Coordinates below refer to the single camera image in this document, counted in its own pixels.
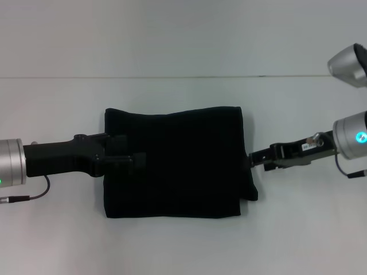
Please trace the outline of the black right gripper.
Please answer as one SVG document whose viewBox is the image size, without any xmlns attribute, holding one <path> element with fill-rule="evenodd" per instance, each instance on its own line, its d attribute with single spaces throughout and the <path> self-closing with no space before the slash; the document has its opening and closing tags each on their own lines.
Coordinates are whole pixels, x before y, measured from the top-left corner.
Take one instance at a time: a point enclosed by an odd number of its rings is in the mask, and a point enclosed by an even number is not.
<svg viewBox="0 0 367 275">
<path fill-rule="evenodd" d="M 275 143 L 270 149 L 250 153 L 248 156 L 251 168 L 263 165 L 265 171 L 285 169 L 293 166 L 306 166 L 312 161 L 335 154 L 333 132 L 325 132 L 320 137 L 321 146 L 311 145 L 306 139 L 291 143 Z"/>
</svg>

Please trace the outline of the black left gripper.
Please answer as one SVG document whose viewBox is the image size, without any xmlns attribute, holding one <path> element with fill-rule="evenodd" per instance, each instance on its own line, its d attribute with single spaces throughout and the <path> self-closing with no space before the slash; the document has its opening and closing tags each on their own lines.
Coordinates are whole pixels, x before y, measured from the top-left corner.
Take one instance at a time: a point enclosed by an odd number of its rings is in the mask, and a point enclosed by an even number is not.
<svg viewBox="0 0 367 275">
<path fill-rule="evenodd" d="M 104 153 L 127 153 L 126 135 L 78 134 L 67 142 L 24 146 L 28 177 L 83 172 L 97 178 L 113 172 L 128 175 L 146 170 L 147 155 L 105 156 Z"/>
</svg>

